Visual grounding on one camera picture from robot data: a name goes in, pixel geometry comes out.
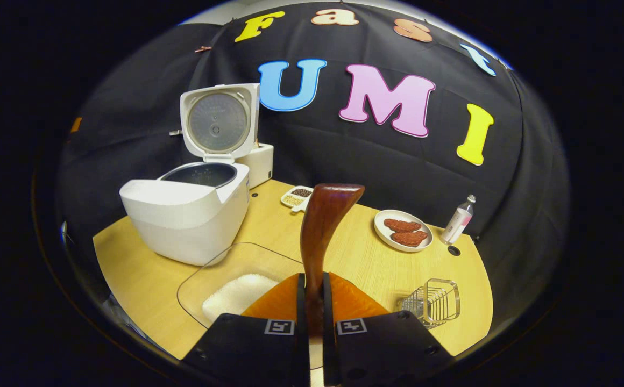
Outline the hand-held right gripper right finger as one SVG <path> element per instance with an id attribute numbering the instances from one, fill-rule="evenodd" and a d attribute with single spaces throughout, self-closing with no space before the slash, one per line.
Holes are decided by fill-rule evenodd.
<path id="1" fill-rule="evenodd" d="M 334 321 L 328 273 L 323 299 L 325 386 L 420 386 L 455 363 L 410 311 Z"/>

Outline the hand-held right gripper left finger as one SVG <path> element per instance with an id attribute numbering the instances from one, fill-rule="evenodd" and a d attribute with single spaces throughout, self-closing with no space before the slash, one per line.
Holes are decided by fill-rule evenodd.
<path id="1" fill-rule="evenodd" d="M 223 312 L 182 358 L 209 386 L 309 385 L 303 274 L 293 274 L 245 311 Z"/>

